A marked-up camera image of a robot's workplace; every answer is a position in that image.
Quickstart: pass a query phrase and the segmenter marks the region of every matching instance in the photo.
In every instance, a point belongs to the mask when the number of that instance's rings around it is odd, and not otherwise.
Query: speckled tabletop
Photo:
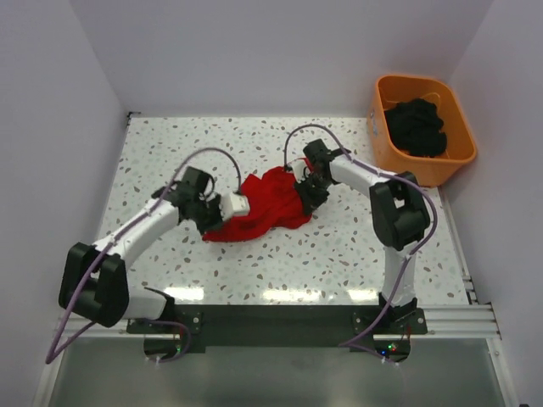
[[[100,236],[134,215],[194,149],[225,148],[243,177],[283,163],[288,132],[305,123],[327,125],[358,157],[372,162],[366,120],[353,118],[132,118]],[[291,140],[289,157],[322,138],[315,129]],[[218,153],[191,165],[218,176],[217,191],[236,189],[232,163]],[[417,257],[420,304],[467,304],[458,261],[437,189],[439,227]],[[200,304],[375,304],[383,284],[383,247],[375,237],[369,201],[333,187],[328,201],[297,230],[277,228],[246,243],[204,243],[194,224],[166,233],[129,271],[131,287],[154,287],[178,301]]]

